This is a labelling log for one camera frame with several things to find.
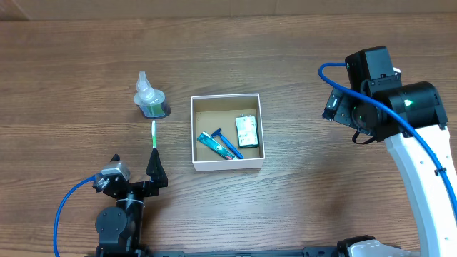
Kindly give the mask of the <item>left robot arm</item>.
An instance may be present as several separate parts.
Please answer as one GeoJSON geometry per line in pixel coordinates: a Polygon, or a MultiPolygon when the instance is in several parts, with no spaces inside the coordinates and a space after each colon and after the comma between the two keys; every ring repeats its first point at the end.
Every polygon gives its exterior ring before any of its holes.
{"type": "Polygon", "coordinates": [[[144,199],[157,196],[168,186],[159,152],[153,149],[146,168],[146,181],[131,182],[131,173],[119,155],[114,155],[100,173],[95,175],[93,188],[116,200],[96,217],[99,235],[97,256],[151,256],[151,250],[141,243],[144,199]]]}

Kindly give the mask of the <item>green toothpaste tube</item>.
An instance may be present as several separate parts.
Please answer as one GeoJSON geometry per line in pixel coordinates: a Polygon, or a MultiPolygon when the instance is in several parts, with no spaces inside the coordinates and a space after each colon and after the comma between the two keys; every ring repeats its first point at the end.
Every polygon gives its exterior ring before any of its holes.
{"type": "Polygon", "coordinates": [[[197,140],[201,142],[203,145],[207,146],[213,152],[217,153],[220,157],[224,158],[225,160],[237,159],[237,157],[233,153],[224,148],[219,142],[211,138],[206,132],[202,132],[197,138],[197,140]]]}

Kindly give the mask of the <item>green white soap packet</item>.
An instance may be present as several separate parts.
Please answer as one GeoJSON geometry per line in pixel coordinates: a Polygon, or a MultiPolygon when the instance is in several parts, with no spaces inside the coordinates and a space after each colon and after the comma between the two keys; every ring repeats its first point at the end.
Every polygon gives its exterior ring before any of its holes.
{"type": "Polygon", "coordinates": [[[255,116],[240,116],[235,118],[240,148],[256,148],[259,146],[258,131],[255,116]]]}

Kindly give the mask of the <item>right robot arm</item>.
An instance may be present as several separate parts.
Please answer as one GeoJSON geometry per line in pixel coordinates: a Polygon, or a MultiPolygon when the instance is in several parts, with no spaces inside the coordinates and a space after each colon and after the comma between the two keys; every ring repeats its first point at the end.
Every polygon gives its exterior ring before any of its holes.
{"type": "Polygon", "coordinates": [[[393,66],[388,49],[362,49],[340,65],[347,70],[349,87],[324,73],[332,86],[322,117],[383,142],[393,158],[408,196],[418,229],[419,251],[381,243],[373,236],[338,242],[335,256],[455,256],[456,170],[451,155],[448,117],[436,87],[420,81],[405,85],[393,66]]]}

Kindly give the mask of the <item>clear soap pump bottle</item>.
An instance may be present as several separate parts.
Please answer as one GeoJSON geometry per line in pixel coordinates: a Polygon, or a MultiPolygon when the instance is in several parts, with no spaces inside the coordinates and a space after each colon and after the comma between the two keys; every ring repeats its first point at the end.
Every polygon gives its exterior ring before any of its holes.
{"type": "Polygon", "coordinates": [[[134,103],[148,119],[162,119],[171,113],[164,92],[152,87],[145,71],[139,72],[134,103]]]}

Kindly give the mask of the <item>blue disposable razor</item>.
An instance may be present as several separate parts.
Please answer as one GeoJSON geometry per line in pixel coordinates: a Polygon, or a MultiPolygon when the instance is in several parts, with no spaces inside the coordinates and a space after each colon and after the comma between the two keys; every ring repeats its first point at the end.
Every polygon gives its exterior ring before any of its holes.
{"type": "Polygon", "coordinates": [[[244,159],[242,153],[221,133],[221,128],[218,128],[211,134],[211,138],[219,137],[222,142],[228,147],[228,149],[235,155],[238,159],[244,159]]]}

